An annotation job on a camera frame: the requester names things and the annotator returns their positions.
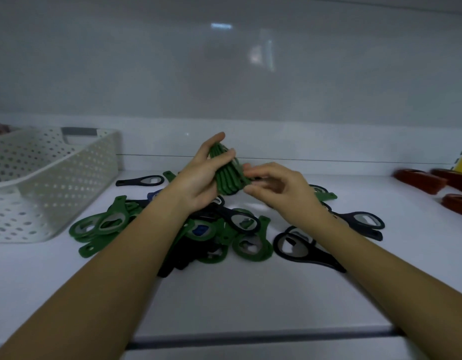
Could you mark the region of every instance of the basket rim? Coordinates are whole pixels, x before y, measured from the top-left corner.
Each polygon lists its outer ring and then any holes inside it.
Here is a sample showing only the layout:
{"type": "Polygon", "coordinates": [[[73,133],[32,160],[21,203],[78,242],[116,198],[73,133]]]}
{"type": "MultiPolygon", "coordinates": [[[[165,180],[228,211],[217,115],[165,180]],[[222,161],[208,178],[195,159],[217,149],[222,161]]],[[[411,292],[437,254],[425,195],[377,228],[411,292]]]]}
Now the basket rim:
{"type": "MultiPolygon", "coordinates": [[[[42,126],[42,127],[30,127],[30,129],[39,130],[39,129],[41,129],[41,128],[51,128],[51,127],[54,127],[54,128],[57,128],[57,129],[58,129],[58,128],[61,128],[61,127],[58,127],[58,126],[57,126],[57,127],[56,127],[56,126],[45,126],[45,127],[42,126]]],[[[26,128],[24,128],[24,129],[19,129],[19,130],[15,130],[15,131],[12,131],[12,132],[10,132],[10,133],[8,133],[8,134],[3,134],[3,135],[1,135],[0,137],[3,137],[3,138],[4,138],[4,137],[9,137],[10,134],[13,134],[13,133],[21,133],[21,132],[26,131],[26,130],[27,130],[26,128]]],[[[118,134],[118,131],[115,130],[115,129],[109,129],[109,128],[108,128],[108,129],[106,129],[106,128],[105,128],[105,129],[104,129],[104,128],[99,129],[99,128],[97,128],[97,130],[98,130],[98,131],[107,131],[107,132],[109,132],[109,134],[108,134],[107,136],[98,137],[98,139],[97,139],[95,142],[93,141],[93,142],[90,143],[90,144],[86,144],[86,145],[75,145],[75,146],[82,146],[83,148],[91,147],[91,146],[93,146],[93,145],[99,143],[99,142],[101,141],[101,139],[107,138],[108,136],[113,136],[113,135],[117,135],[117,134],[118,134]]],[[[62,161],[66,160],[66,159],[69,159],[70,157],[72,157],[72,156],[74,156],[74,155],[80,153],[81,151],[82,151],[82,150],[74,151],[74,152],[72,152],[71,154],[68,154],[68,155],[66,155],[65,157],[61,157],[61,158],[59,158],[58,160],[55,160],[54,162],[52,162],[52,163],[50,163],[50,164],[48,164],[48,165],[46,165],[46,166],[44,166],[44,167],[42,167],[42,168],[36,170],[35,172],[32,172],[31,174],[25,175],[25,176],[20,177],[20,178],[12,179],[12,180],[9,180],[9,181],[7,180],[7,181],[5,181],[5,182],[0,182],[0,188],[5,188],[5,187],[13,186],[13,185],[15,185],[15,184],[19,184],[19,183],[22,183],[22,182],[24,182],[24,181],[27,181],[28,179],[30,179],[30,178],[32,178],[32,177],[34,177],[34,176],[37,176],[37,175],[39,175],[39,174],[41,174],[42,172],[44,172],[45,170],[49,169],[50,167],[55,166],[55,165],[61,163],[62,161]]]]}

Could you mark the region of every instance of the gray wall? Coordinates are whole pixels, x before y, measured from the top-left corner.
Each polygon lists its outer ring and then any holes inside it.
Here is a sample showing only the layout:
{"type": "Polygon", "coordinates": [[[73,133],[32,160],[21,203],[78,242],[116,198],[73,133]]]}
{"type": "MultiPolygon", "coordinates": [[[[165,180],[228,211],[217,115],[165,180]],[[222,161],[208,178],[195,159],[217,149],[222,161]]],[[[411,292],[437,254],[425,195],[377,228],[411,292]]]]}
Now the gray wall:
{"type": "Polygon", "coordinates": [[[462,15],[317,0],[0,0],[0,112],[462,127],[462,15]]]}

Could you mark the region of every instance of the basket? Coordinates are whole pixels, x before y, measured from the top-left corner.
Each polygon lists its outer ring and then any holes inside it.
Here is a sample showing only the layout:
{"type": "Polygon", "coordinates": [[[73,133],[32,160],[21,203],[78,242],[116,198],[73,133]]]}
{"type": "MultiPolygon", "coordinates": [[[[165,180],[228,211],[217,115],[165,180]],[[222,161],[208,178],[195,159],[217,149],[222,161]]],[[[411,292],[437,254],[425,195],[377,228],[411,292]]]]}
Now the basket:
{"type": "Polygon", "coordinates": [[[0,136],[0,242],[43,242],[66,227],[118,174],[117,132],[24,128],[0,136]],[[94,136],[69,144],[71,135],[94,136]]]}

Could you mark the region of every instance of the red brush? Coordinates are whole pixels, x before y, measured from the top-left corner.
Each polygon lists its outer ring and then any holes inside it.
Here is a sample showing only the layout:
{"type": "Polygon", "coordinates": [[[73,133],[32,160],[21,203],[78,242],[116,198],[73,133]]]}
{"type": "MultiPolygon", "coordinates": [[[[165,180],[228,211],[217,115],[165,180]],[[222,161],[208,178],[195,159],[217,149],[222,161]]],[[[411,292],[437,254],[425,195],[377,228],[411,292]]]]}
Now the red brush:
{"type": "Polygon", "coordinates": [[[441,204],[451,211],[462,215],[462,194],[447,194],[443,197],[441,204]]]}
{"type": "Polygon", "coordinates": [[[448,180],[448,185],[462,192],[462,173],[450,169],[432,169],[432,175],[448,180]]]}
{"type": "Polygon", "coordinates": [[[448,183],[448,181],[444,178],[416,169],[396,170],[393,173],[393,177],[429,194],[438,193],[448,183]]]}

